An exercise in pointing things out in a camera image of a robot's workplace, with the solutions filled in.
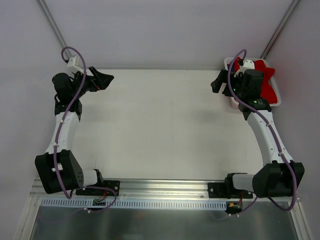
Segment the red t shirt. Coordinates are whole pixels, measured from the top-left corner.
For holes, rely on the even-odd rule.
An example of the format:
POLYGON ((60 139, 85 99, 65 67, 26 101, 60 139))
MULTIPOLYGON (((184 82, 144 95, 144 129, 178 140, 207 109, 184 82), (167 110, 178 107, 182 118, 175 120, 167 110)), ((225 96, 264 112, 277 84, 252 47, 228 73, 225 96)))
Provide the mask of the red t shirt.
POLYGON ((271 104, 277 104, 278 98, 276 92, 273 90, 272 86, 269 84, 269 80, 275 73, 274 68, 267 67, 263 60, 254 61, 254 67, 256 70, 263 73, 263 81, 261 85, 261 94, 260 96, 268 101, 271 104))

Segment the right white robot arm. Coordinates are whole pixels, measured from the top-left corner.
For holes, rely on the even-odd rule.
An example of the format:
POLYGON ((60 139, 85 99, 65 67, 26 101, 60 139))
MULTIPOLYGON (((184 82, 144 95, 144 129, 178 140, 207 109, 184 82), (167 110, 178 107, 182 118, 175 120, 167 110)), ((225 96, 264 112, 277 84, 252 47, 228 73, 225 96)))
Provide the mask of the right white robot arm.
POLYGON ((221 70, 210 84, 213 93, 225 84, 223 95, 240 99, 238 108, 255 135, 263 160, 263 167, 256 174, 227 175, 223 190, 228 198, 235 198, 241 191, 259 198, 293 198, 305 173, 303 164, 294 162, 286 151, 274 125, 271 106, 261 97, 263 78, 263 73, 254 69, 240 73, 221 70))

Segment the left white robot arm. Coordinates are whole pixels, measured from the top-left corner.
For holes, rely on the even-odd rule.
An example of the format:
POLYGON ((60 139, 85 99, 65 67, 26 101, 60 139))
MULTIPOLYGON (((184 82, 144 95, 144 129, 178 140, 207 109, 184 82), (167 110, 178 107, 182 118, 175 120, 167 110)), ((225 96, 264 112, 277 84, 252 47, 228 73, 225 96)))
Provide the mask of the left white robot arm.
POLYGON ((104 191, 102 173, 98 169, 83 170, 72 146, 75 133, 82 116, 80 98, 87 92, 105 90, 114 76, 101 73, 93 66, 90 75, 77 71, 73 76, 61 72, 52 78, 56 94, 54 96, 55 129, 44 154, 35 158, 35 167, 47 194, 66 193, 87 189, 93 195, 104 191))

